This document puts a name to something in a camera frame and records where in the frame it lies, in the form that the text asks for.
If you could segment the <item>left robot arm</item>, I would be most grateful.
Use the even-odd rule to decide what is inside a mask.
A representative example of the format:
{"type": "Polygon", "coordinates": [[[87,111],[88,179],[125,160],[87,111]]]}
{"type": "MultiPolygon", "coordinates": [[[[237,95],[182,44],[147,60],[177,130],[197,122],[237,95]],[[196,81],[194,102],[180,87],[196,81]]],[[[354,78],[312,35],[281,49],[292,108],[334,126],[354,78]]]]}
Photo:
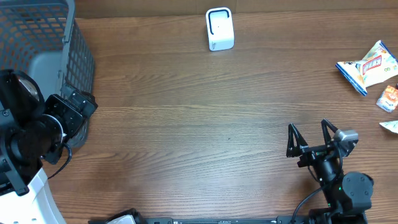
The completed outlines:
{"type": "Polygon", "coordinates": [[[19,70],[1,70],[1,223],[65,223],[43,161],[56,164],[98,105],[92,94],[65,85],[66,98],[44,98],[19,70]]]}

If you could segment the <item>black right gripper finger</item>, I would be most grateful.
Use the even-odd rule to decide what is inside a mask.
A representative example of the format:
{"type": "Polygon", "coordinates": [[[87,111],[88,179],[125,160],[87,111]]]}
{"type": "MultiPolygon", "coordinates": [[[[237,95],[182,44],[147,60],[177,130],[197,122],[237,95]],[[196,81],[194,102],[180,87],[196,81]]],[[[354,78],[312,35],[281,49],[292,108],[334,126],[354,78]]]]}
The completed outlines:
{"type": "Polygon", "coordinates": [[[334,126],[329,120],[323,119],[321,120],[321,127],[322,127],[322,133],[323,133],[323,138],[326,146],[332,146],[332,137],[330,136],[329,131],[332,131],[333,133],[336,133],[338,128],[334,126]]]}
{"type": "Polygon", "coordinates": [[[308,149],[308,144],[293,123],[288,125],[286,157],[301,156],[308,149]]]}

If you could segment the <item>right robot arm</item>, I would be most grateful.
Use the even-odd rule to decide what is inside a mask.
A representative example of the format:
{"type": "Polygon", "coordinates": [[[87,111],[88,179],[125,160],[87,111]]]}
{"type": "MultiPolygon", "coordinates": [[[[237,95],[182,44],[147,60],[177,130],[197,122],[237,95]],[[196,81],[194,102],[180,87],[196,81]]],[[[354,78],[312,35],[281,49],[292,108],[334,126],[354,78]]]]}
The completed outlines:
{"type": "Polygon", "coordinates": [[[355,130],[342,130],[329,120],[321,121],[324,144],[310,147],[296,126],[288,125],[287,157],[298,157],[297,166],[306,167],[320,187],[295,208],[290,223],[367,223],[366,210],[372,207],[374,180],[361,172],[343,171],[343,159],[359,141],[355,130]],[[298,216],[300,208],[322,192],[328,204],[315,208],[307,216],[298,216]]]}

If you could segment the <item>gold blue wipes packet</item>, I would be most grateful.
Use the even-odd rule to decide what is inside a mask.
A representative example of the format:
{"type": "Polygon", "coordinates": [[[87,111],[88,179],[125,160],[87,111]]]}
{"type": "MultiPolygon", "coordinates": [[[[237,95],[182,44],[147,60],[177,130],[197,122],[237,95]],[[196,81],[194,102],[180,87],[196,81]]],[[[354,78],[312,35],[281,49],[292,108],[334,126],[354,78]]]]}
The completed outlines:
{"type": "Polygon", "coordinates": [[[367,87],[397,75],[397,58],[378,40],[361,60],[337,62],[335,67],[357,92],[367,96],[367,87]]]}

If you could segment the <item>small orange packet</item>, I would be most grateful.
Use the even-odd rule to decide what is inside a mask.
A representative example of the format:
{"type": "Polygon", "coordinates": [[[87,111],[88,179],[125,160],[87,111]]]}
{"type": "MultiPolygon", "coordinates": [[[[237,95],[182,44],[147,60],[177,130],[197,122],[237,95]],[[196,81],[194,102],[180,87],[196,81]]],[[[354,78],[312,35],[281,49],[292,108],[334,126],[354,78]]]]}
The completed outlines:
{"type": "Polygon", "coordinates": [[[393,112],[397,108],[397,89],[388,85],[376,101],[376,105],[388,113],[393,112]]]}

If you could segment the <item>white tube with gold cap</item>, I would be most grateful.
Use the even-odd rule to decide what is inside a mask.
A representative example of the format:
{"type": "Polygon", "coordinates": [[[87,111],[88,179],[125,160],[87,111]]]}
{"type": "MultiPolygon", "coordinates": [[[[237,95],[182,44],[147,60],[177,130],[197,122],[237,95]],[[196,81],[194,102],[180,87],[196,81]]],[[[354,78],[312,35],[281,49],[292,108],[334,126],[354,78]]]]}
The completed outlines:
{"type": "Polygon", "coordinates": [[[392,133],[398,133],[398,120],[381,122],[379,125],[392,133]]]}

